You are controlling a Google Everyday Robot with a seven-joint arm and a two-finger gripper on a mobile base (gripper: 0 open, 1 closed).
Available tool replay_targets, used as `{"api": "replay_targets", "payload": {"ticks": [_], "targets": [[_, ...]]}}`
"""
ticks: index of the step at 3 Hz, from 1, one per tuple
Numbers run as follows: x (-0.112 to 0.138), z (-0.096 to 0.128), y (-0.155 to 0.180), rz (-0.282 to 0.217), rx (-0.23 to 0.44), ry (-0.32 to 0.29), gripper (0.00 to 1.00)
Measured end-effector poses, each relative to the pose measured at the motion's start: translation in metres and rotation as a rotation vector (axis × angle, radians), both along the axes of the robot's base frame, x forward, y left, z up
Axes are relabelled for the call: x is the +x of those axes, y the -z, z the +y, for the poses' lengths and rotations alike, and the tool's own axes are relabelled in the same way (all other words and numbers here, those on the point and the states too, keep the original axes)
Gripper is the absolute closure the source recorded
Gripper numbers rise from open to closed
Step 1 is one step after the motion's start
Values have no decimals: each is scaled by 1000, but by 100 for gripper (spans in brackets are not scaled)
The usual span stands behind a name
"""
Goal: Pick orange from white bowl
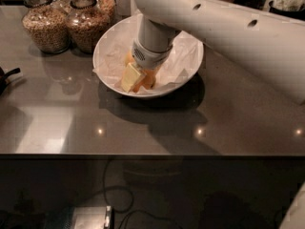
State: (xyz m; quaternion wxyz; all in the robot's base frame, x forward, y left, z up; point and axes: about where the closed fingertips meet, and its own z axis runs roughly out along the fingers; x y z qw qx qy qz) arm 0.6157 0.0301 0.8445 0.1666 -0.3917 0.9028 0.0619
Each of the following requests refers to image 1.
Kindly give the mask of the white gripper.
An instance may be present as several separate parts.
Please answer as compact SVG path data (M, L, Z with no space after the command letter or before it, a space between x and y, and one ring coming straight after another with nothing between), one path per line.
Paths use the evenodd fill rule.
M125 92L133 91L145 78L142 68L153 70L168 59L173 41L179 34L179 30L153 22L146 16L141 17L137 36L132 42L132 57L136 63L126 66L121 79Z

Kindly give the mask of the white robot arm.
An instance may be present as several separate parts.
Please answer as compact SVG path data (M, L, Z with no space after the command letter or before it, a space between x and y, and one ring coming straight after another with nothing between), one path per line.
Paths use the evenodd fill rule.
M305 22L219 0L134 0L142 17L132 57L152 70L182 31L295 103L305 101Z

